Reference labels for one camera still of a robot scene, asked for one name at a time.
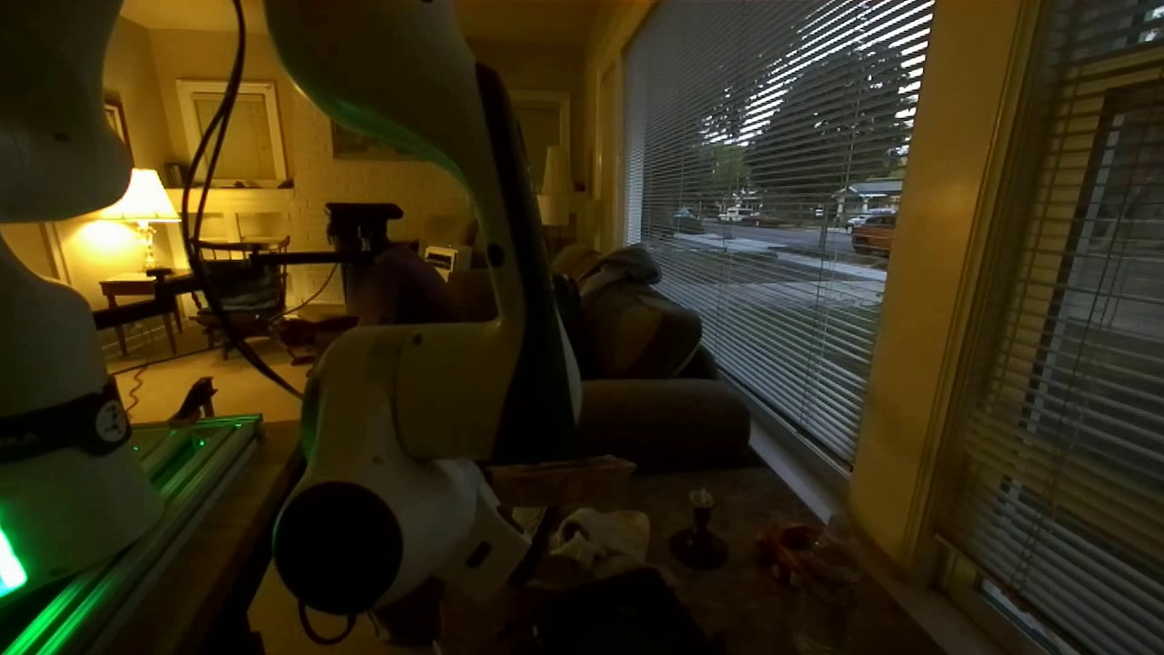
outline small object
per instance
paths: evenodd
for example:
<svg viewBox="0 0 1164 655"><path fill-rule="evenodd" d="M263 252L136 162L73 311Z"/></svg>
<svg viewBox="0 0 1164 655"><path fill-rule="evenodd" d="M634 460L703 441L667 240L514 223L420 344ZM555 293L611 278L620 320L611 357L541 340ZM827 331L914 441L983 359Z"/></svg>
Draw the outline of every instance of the small object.
<svg viewBox="0 0 1164 655"><path fill-rule="evenodd" d="M195 423L215 413L215 380L195 379L182 399L182 408L171 413L171 423Z"/></svg>
<svg viewBox="0 0 1164 655"><path fill-rule="evenodd" d="M686 567L723 567L729 547L720 533L709 530L714 523L714 496L707 486L692 491L692 521L671 539L671 554L681 557Z"/></svg>
<svg viewBox="0 0 1164 655"><path fill-rule="evenodd" d="M620 576L648 560L652 516L634 508L575 508L563 516L553 557L580 560L591 576Z"/></svg>
<svg viewBox="0 0 1164 655"><path fill-rule="evenodd" d="M808 577L808 554L820 547L820 539L823 527L815 523L776 523L758 540L758 565L799 589Z"/></svg>

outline sidewalk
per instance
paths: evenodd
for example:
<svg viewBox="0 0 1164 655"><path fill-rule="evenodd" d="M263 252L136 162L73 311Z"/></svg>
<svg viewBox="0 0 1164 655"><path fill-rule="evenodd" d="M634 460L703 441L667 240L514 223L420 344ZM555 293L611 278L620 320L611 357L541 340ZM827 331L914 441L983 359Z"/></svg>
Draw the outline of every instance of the sidewalk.
<svg viewBox="0 0 1164 655"><path fill-rule="evenodd" d="M832 260L832 258L815 258L805 252L786 252L780 240L748 240L748 235L717 235L717 232L675 232L675 240L698 243L698 247L717 247L717 252L738 252L738 255L776 255L780 260L805 264L805 270L827 270L837 277L863 277L863 278L882 278L885 270L857 264L857 260Z"/></svg>

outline lampshade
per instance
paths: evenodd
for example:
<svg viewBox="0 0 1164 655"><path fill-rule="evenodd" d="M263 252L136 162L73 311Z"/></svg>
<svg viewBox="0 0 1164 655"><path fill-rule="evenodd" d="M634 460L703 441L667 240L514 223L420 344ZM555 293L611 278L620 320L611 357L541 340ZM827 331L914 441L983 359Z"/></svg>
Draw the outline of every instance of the lampshade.
<svg viewBox="0 0 1164 655"><path fill-rule="evenodd" d="M144 226L144 223L180 223L180 212L169 190L161 185L161 173L153 167L136 167L130 185L115 204L101 212L101 218Z"/></svg>

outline car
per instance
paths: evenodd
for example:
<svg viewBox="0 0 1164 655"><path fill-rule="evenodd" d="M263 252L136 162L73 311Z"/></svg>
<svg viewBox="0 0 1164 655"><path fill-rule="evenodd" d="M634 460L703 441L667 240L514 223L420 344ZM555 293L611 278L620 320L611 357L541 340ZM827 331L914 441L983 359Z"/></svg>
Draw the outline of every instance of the car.
<svg viewBox="0 0 1164 655"><path fill-rule="evenodd" d="M753 223L760 223L765 214L758 212L758 207L738 207L738 204L732 204L723 214L720 214L720 223L738 223L738 226L753 226Z"/></svg>
<svg viewBox="0 0 1164 655"><path fill-rule="evenodd" d="M863 258L888 258L895 243L900 212L866 212L846 223L850 252Z"/></svg>
<svg viewBox="0 0 1164 655"><path fill-rule="evenodd" d="M703 232L703 218L692 204L675 207L675 214L671 223L675 232Z"/></svg>

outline couch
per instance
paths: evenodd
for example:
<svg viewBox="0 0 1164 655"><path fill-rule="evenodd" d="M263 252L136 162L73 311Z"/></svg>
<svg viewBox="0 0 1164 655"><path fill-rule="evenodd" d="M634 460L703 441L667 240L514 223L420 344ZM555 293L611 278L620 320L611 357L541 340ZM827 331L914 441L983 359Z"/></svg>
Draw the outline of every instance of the couch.
<svg viewBox="0 0 1164 655"><path fill-rule="evenodd" d="M423 320L407 304L439 304L438 320L491 320L483 270L443 285L423 258L382 258L364 325ZM748 460L748 408L717 379L703 320L654 291L658 270L639 247L563 252L553 260L555 304L583 371L583 413L572 453L623 453L639 468L717 468Z"/></svg>

